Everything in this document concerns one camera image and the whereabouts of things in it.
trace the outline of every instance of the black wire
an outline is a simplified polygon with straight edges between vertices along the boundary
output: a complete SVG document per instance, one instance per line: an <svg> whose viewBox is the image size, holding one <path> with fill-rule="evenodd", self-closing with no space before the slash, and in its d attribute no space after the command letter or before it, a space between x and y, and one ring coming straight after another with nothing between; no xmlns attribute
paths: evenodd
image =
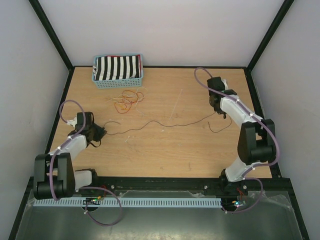
<svg viewBox="0 0 320 240"><path fill-rule="evenodd" d="M186 127L186 126L189 126L189 125L192 125L192 124L197 124L197 123L201 122L202 120L204 120L204 119L206 119L206 118L208 118L208 117L211 117L211 116L214 115L215 113L216 113L216 112L214 112L214 113L212 113L212 114L210 114L210 115L208 115L208 116L205 116L204 118L202 118L202 119L200 119L200 120L198 120L198 121L191 122L191 123L188 123L188 124L185 124L185 125L175 124L175 125L168 126L168 125L164 125L164 124L162 124L161 122L158 122L158 121L156 121L156 120L151 120L151 121L147 122L144 126L142 126L142 127L140 127L140 128L137 128L137 129L132 128L132 129L128 129L127 131L124 131L124 132L116 132L116 133L112 133L112 134L106 133L106 134L108 134L108 135L110 135L110 136L113 136L113 135L117 135L117 134L125 134L125 133L127 133L127 132L129 132L129 131L139 131L139 130L143 129L144 127L146 127L146 126L147 126L148 124L150 124L150 123L157 123L157 124L159 124L159 125L161 125L161 126L163 126L163 127L165 127L165 128ZM121 125L121 123L119 123L119 122L117 122L117 121L107 121L107 122L104 124L104 126L106 126L106 124L108 124L108 123L116 123L116 124ZM213 132L213 133L219 133L219 132L221 132L222 130L228 128L231 124L232 124L232 120L231 120L231 123L230 123L228 126L226 126L225 128L219 130L218 132L212 131L212 129L210 128L210 124L209 124L209 128L210 128L211 132Z"/></svg>
<svg viewBox="0 0 320 240"><path fill-rule="evenodd" d="M229 119L230 119L230 124L229 124L228 126L222 128L222 129L220 129L219 131L213 131L213 130L211 129L211 127L210 127L210 123L208 122L210 131L213 132L214 134L217 134L217 133L220 133L222 130L225 130L226 128L230 127L230 125L232 124L232 119L231 119L230 116L229 116Z"/></svg>
<svg viewBox="0 0 320 240"><path fill-rule="evenodd" d="M95 148L98 148L98 147L100 147L101 146L101 140L99 141L99 146L96 146L96 145L94 145L92 142L89 142L89 144L91 144L93 147L95 147Z"/></svg>

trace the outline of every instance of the wooden table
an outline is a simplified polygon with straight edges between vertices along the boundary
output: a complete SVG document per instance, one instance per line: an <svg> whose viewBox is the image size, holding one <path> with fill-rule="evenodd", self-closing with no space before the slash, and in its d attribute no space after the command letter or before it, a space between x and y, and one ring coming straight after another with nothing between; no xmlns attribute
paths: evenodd
<svg viewBox="0 0 320 240"><path fill-rule="evenodd" d="M245 74L242 69L209 69L213 76L227 79L229 88L235 90L241 100L253 110ZM165 125L185 125L196 122L213 113L209 105L208 90L194 79L192 68L145 68L140 91L145 98L126 114L119 114L111 98L125 89L98 89L91 81L91 67L76 67L67 93L67 100L79 102L85 111L93 112L95 122L108 133L138 129L150 120ZM209 78L199 71L203 83ZM65 119L73 119L78 107L67 103L62 111ZM99 176L113 177L199 177L216 178L230 166L237 156L240 129L230 119L214 114L189 126L163 127L150 123L139 131L106 135L99 148L91 145L74 160L74 170L93 168ZM55 149L73 130L61 120L58 123L51 150ZM268 167L260 167L248 176L271 178Z"/></svg>

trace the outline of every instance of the black and white striped towel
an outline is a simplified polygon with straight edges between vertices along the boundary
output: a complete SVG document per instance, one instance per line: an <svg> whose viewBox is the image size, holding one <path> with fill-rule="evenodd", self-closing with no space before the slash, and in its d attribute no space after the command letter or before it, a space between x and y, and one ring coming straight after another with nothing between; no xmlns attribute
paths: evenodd
<svg viewBox="0 0 320 240"><path fill-rule="evenodd" d="M95 81L140 78L141 58L140 55L98 57L93 72Z"/></svg>

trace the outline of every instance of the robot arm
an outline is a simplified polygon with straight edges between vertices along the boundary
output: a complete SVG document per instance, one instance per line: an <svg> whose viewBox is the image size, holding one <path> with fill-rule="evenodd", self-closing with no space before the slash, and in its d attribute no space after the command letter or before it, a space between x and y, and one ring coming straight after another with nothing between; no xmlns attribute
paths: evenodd
<svg viewBox="0 0 320 240"><path fill-rule="evenodd" d="M209 88L229 95L232 99L242 103L237 93L232 89L228 89L227 83L223 82L221 77L210 78L207 80L207 85ZM245 112L234 100L223 97L210 90L209 103L218 114L223 114L224 118L226 118L226 114L228 114L240 127L237 146L238 157L231 166L222 171L220 178L224 178L224 182L234 183L242 181L249 169L275 159L276 148L273 140L252 116L262 121L272 133L275 134L275 125L272 120L263 119L242 103L247 110L247 112Z"/></svg>
<svg viewBox="0 0 320 240"><path fill-rule="evenodd" d="M73 170L72 161L77 155L87 148L91 141L99 142L107 133L104 127L94 122L92 112L85 112L86 124L84 129L55 156L53 168L57 175L53 176L53 188L58 198L72 197L75 190L90 185L97 177L94 169ZM68 134L68 138L77 133L83 127L83 113L79 112L69 125L75 127ZM50 160L57 148L47 154L40 154L34 161L33 193L36 199L51 199L52 194L49 182Z"/></svg>

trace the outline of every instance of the plastic basket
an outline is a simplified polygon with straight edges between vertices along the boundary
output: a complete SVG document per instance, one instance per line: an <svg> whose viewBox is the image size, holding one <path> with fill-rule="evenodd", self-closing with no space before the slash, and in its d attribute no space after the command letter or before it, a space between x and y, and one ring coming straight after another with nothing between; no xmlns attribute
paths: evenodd
<svg viewBox="0 0 320 240"><path fill-rule="evenodd" d="M139 78L127 78L127 79L115 79L115 80L95 80L95 74L92 73L92 82L99 89L113 89L113 88L132 88L132 87L141 87L142 86L142 78L144 77L144 68L142 61L141 53L124 53L124 54L105 54L98 55L94 57L93 66L97 66L97 58L104 56L135 56L140 55L140 65L141 65L141 77Z"/></svg>

